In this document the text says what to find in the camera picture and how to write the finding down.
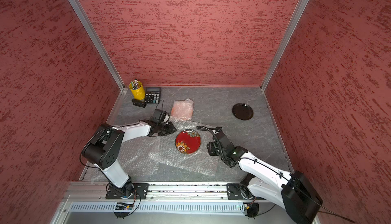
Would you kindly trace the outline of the black dinner plate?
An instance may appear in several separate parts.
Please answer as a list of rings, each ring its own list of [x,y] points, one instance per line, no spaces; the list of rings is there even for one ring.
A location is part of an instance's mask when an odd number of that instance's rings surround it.
[[[232,114],[240,120],[250,120],[254,116],[253,109],[245,103],[237,103],[232,107]]]

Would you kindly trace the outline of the clear bubble wrap sheet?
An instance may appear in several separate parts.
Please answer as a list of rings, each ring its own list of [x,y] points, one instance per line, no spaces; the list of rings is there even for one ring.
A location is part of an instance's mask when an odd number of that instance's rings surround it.
[[[122,143],[118,160],[132,179],[157,174],[159,163],[151,158],[157,142],[154,137],[138,137]]]

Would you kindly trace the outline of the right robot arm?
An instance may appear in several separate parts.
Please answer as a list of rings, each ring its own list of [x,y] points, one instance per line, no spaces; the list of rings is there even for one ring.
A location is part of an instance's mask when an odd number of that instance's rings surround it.
[[[247,173],[241,183],[243,193],[282,207],[297,224],[311,224],[314,221],[323,200],[303,173],[280,170],[232,143],[223,147],[211,141],[207,149],[210,156],[219,156],[230,168],[239,166]]]

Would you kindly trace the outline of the bubble pink plate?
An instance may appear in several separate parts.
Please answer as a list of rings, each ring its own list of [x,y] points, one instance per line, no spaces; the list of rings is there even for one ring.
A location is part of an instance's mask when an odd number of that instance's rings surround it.
[[[212,141],[211,133],[197,130],[196,127],[200,125],[198,122],[179,120],[174,117],[170,121],[174,124],[177,131],[167,136],[155,137],[158,142],[151,158],[166,166],[214,176],[219,158],[208,155],[207,144]],[[194,130],[201,136],[201,146],[192,154],[181,153],[175,146],[176,136],[186,129]]]

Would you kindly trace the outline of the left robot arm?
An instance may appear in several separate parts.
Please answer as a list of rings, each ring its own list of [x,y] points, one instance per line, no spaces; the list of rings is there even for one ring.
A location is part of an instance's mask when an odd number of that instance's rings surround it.
[[[86,143],[80,157],[85,158],[90,168],[99,169],[108,179],[109,190],[121,199],[136,197],[130,176],[119,163],[118,155],[123,142],[139,137],[166,136],[177,129],[172,122],[142,120],[135,124],[111,126],[102,124]]]

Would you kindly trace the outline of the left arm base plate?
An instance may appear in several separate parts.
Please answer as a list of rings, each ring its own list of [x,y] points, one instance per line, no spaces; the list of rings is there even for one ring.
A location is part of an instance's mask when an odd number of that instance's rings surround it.
[[[130,183],[125,184],[122,188],[108,183],[106,187],[107,200],[132,200],[136,197],[144,200],[148,192],[148,183]]]

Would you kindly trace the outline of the red floral dinner plate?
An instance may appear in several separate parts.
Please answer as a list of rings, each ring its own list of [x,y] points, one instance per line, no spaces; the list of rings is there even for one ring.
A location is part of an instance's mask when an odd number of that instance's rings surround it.
[[[194,130],[183,130],[176,136],[175,146],[181,153],[192,154],[201,146],[201,136]]]

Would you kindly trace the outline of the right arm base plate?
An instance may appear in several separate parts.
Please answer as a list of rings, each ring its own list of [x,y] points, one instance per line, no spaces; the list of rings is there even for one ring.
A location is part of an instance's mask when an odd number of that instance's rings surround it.
[[[253,200],[255,198],[246,186],[239,183],[227,184],[227,197],[229,200]]]

